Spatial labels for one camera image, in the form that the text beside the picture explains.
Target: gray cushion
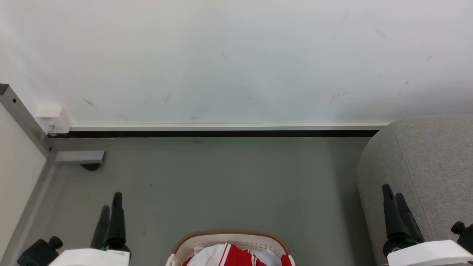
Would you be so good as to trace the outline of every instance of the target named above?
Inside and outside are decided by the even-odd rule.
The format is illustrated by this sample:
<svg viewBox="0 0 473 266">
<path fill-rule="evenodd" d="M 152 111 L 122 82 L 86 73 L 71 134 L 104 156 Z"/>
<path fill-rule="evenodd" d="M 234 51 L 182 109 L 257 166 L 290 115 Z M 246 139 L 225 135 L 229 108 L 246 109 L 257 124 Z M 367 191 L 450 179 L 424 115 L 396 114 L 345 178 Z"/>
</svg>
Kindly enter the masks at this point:
<svg viewBox="0 0 473 266">
<path fill-rule="evenodd" d="M 378 264 L 386 263 L 381 186 L 401 192 L 426 241 L 453 239 L 456 221 L 473 223 L 473 115 L 424 116 L 380 130 L 357 169 Z"/>
</svg>

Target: baseboard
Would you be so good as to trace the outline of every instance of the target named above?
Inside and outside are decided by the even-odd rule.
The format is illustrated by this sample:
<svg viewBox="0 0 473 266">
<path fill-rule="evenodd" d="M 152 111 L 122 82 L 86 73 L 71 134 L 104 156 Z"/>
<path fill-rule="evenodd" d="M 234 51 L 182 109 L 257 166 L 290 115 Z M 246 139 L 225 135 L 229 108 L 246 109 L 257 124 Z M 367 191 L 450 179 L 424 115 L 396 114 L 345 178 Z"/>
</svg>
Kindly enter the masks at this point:
<svg viewBox="0 0 473 266">
<path fill-rule="evenodd" d="M 72 124 L 71 131 L 380 130 L 389 123 Z"/>
<path fill-rule="evenodd" d="M 50 138 L 372 137 L 388 123 L 75 124 Z"/>
</svg>

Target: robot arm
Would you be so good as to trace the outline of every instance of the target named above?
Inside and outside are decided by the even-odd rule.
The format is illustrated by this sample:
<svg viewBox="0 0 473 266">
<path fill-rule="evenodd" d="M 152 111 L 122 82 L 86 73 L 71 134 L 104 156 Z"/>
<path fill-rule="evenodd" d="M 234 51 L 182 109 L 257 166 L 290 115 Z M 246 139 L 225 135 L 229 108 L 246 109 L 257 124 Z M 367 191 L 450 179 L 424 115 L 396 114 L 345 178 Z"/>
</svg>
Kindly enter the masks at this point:
<svg viewBox="0 0 473 266">
<path fill-rule="evenodd" d="M 425 242 L 404 196 L 397 193 L 394 197 L 388 184 L 382 189 L 387 237 L 383 253 L 390 266 L 437 266 L 473 260 L 473 225 L 455 223 L 452 232 L 460 235 L 458 244 L 452 240 Z"/>
<path fill-rule="evenodd" d="M 62 247 L 62 241 L 58 237 L 52 237 L 48 243 L 40 239 L 21 254 L 18 264 L 20 266 L 128 266 L 131 252 L 125 243 L 122 194 L 117 192 L 112 207 L 102 208 L 90 248 L 65 250 L 59 255 L 56 249 Z"/>
</svg>

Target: laundry basket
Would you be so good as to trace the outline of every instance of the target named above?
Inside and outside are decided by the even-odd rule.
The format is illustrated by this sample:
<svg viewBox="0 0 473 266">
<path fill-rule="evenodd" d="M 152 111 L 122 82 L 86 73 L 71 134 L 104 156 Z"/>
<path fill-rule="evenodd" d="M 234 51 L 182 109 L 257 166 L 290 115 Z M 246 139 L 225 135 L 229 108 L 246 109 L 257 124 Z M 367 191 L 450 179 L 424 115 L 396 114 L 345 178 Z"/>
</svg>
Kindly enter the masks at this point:
<svg viewBox="0 0 473 266">
<path fill-rule="evenodd" d="M 246 230 L 202 231 L 187 235 L 174 247 L 166 266 L 181 266 L 194 253 L 196 247 L 206 248 L 225 243 L 251 252 L 270 250 L 279 258 L 287 255 L 291 265 L 296 266 L 290 250 L 279 237 L 266 232 Z"/>
</svg>

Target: metal frame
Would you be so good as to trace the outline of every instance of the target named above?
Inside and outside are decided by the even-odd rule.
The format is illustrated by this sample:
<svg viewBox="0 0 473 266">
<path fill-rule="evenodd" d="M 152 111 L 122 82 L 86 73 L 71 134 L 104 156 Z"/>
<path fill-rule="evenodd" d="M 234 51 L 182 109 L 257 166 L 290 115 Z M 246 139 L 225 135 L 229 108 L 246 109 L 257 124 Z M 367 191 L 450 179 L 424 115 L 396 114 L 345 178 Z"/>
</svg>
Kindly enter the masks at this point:
<svg viewBox="0 0 473 266">
<path fill-rule="evenodd" d="M 105 151 L 57 151 L 9 84 L 0 84 L 0 103 L 51 163 L 102 163 Z"/>
<path fill-rule="evenodd" d="M 3 104 L 41 153 L 46 158 L 49 158 L 55 152 L 54 147 L 51 145 L 51 140 L 49 140 L 9 84 L 0 84 L 0 103 Z"/>
</svg>

